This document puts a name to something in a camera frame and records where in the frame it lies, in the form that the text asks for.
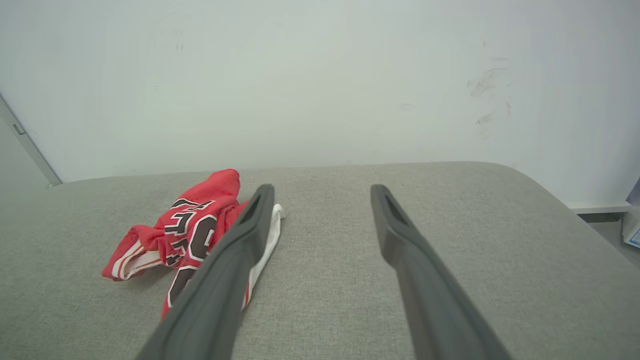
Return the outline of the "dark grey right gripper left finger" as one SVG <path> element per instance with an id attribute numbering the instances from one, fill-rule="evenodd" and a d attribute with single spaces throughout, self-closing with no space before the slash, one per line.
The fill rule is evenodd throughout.
<path id="1" fill-rule="evenodd" d="M 251 269 L 262 258 L 275 189 L 262 184 L 138 353 L 139 360 L 231 358 Z"/>

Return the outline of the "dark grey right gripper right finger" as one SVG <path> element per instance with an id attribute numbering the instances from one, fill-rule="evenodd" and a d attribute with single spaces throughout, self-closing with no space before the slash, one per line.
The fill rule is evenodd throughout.
<path id="1" fill-rule="evenodd" d="M 498 335 L 388 187 L 370 189 L 381 255 L 397 274 L 418 360 L 509 360 Z"/>

